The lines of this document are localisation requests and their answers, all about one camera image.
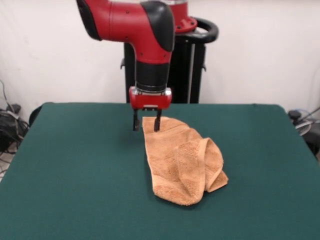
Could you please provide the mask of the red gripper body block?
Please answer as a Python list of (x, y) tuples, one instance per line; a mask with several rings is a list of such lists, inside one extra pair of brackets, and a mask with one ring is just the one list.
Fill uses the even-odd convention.
[(142, 110), (142, 109), (159, 109), (165, 110), (168, 109), (172, 102), (172, 90), (167, 87), (162, 92), (150, 93), (143, 92), (136, 88), (135, 86), (131, 86), (129, 88), (129, 102), (131, 107), (134, 110)]

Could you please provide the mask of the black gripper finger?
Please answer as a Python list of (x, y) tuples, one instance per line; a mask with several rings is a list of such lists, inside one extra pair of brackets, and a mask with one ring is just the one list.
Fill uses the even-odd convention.
[(155, 132), (158, 132), (160, 130), (161, 116), (162, 116), (162, 110), (157, 110), (155, 121), (154, 121), (154, 131)]
[(138, 131), (140, 128), (140, 120), (138, 118), (138, 109), (133, 110), (133, 131)]

